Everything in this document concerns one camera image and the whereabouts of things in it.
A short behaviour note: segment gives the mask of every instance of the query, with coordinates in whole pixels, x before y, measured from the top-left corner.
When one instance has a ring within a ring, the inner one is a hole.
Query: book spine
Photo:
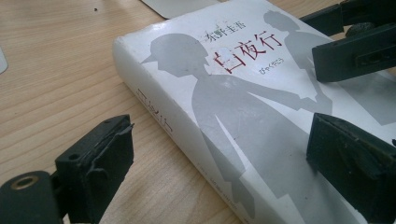
[[[128,52],[122,37],[113,44],[113,58],[118,74],[183,153],[215,189],[219,196],[245,223],[255,222],[245,216],[233,203],[227,184],[217,172],[210,153],[205,153],[205,141],[201,130],[151,75],[151,73]]]

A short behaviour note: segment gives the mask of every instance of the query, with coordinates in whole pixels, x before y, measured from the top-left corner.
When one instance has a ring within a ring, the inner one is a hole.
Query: book
[[[396,78],[317,82],[311,49],[329,42],[271,3],[232,0],[120,36],[113,57],[245,223],[365,223],[306,161],[312,118],[332,115],[390,144]]]

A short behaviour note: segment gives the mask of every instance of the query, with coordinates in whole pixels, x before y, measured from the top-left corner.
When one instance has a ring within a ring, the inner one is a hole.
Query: table surface
[[[272,0],[296,17],[333,0]],[[101,121],[130,114],[134,165],[101,223],[240,223],[118,77],[113,40],[163,21],[139,0],[3,0],[0,184],[54,160]]]

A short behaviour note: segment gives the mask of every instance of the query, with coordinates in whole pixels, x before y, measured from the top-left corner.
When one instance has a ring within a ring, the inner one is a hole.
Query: wood grain
[[[272,0],[296,17],[336,1]],[[135,160],[101,223],[240,223],[115,70],[119,35],[163,21],[138,0],[2,0],[0,184],[54,160],[102,120],[130,114]]]

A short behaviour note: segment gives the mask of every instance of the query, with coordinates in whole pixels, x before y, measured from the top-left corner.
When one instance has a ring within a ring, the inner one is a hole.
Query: paperback book
[[[245,223],[366,223],[306,161],[312,118],[333,115],[391,144],[396,78],[317,82],[311,49],[329,42],[271,3],[232,0],[118,37],[113,56]]]

